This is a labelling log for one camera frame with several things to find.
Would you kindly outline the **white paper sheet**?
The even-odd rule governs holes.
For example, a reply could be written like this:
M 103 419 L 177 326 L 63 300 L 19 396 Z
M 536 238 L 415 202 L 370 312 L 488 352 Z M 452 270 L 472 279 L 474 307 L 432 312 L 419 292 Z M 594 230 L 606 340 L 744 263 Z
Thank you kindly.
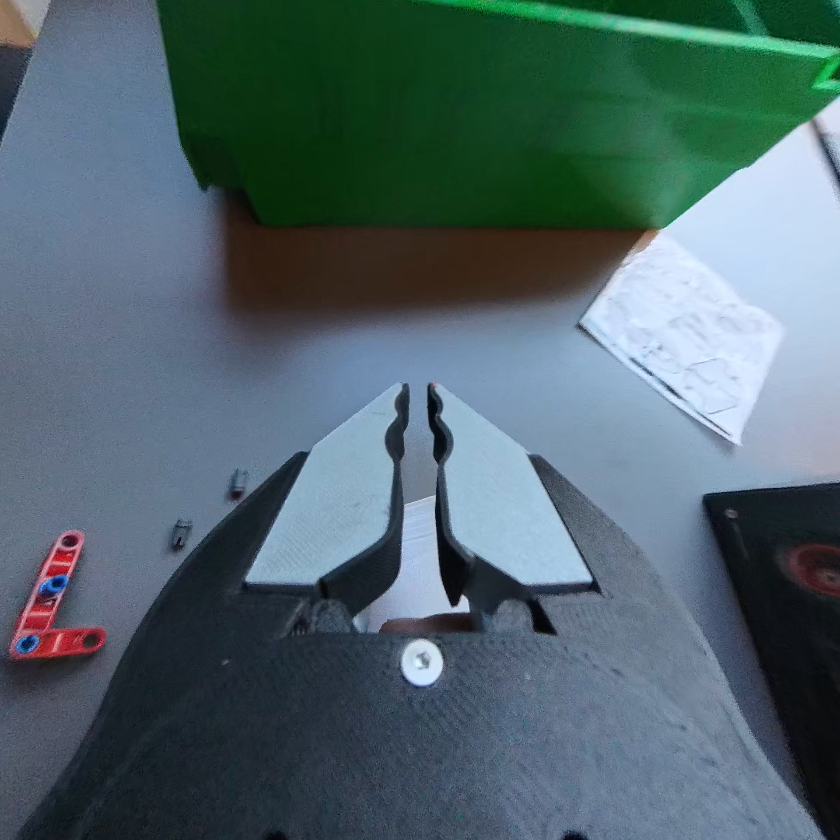
M 470 630 L 467 613 L 459 612 L 448 603 L 441 580 L 438 558 L 434 497 L 411 502 L 406 506 L 403 534 L 403 561 L 406 577 L 404 605 L 409 608 L 405 616 L 393 619 L 395 625 L 408 631 L 417 630 L 436 634 L 462 634 Z

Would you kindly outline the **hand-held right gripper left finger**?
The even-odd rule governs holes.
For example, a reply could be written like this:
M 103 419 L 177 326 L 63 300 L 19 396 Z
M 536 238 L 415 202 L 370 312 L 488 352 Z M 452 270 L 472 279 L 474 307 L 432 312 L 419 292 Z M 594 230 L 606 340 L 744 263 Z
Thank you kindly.
M 410 388 L 396 383 L 306 454 L 243 581 L 258 594 L 338 602 L 352 618 L 395 582 Z

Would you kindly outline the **white sticker sheet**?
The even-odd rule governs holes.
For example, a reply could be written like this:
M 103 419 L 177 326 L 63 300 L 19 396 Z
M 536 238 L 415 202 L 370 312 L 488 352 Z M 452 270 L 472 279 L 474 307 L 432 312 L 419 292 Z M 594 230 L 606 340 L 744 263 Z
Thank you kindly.
M 670 404 L 741 446 L 784 326 L 665 233 L 634 248 L 580 328 Z

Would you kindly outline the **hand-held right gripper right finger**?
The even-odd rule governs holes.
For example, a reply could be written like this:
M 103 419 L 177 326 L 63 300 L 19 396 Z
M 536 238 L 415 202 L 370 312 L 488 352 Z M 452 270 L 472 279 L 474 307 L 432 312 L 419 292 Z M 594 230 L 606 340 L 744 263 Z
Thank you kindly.
M 507 600 L 587 592 L 581 550 L 530 453 L 441 384 L 427 387 L 437 465 L 437 558 L 452 606 L 491 614 Z

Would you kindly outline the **black lego instruction booklet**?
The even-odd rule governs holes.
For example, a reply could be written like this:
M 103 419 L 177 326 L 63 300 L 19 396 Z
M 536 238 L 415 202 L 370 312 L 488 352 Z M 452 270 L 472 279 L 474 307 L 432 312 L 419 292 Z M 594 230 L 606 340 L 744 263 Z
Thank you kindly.
M 805 792 L 839 838 L 839 485 L 703 497 Z

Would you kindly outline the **green plastic bin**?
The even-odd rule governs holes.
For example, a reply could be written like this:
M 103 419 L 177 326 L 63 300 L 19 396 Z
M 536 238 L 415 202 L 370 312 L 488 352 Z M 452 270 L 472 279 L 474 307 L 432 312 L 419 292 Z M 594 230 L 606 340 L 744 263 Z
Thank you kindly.
M 663 228 L 838 97 L 838 2 L 157 2 L 266 226 Z

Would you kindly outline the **red L-shaped lego beam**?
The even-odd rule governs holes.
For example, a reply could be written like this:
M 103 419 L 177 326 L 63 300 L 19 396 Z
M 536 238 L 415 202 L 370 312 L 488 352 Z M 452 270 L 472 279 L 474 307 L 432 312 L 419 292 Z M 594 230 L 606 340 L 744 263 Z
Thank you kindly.
M 38 568 L 26 604 L 7 647 L 13 663 L 87 657 L 106 643 L 99 626 L 60 627 L 56 619 L 85 544 L 83 532 L 69 530 L 52 543 Z

